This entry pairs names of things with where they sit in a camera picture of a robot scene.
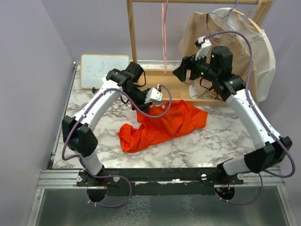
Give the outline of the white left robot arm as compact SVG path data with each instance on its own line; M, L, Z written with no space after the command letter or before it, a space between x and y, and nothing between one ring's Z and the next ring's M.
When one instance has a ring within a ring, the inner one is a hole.
M104 113L123 93L133 101L133 109L149 112L150 104L145 102L148 90L141 91L136 84L143 74L143 68L135 62L122 71L110 70L97 94L73 117L66 115L62 120L63 151L67 148L74 151L74 155L69 157L62 154L62 159L67 161L78 157L89 171L87 179L94 186L103 182L104 166L96 154L98 139L93 131Z

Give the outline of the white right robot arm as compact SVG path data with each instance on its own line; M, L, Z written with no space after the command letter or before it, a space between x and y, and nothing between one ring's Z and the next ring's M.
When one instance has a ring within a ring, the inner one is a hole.
M280 163L285 157L284 148L290 149L292 141L281 136L268 123L250 94L246 94L244 80L232 73L233 54L228 47L217 46L211 51L210 62L206 56L185 56L173 74L185 81L186 72L190 79L202 78L212 83L212 89L237 114L249 133L255 150L242 157L221 163L216 172L216 179L227 184L238 173L260 173L270 166Z

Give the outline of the pink wire hanger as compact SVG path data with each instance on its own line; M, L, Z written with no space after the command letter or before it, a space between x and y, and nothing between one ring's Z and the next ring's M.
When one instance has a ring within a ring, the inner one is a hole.
M168 7L168 0L161 4L162 13L162 47L163 47L163 62L164 62L164 74L167 74L167 48L166 48L166 13Z

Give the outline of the orange t-shirt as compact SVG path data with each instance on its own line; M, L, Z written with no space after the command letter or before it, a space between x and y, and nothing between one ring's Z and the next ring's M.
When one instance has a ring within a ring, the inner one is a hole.
M192 133L206 126L208 112L192 104L178 100L171 104L169 111L162 117L150 118L136 112L138 128L129 124L121 126L117 135L125 153L136 153L151 145Z

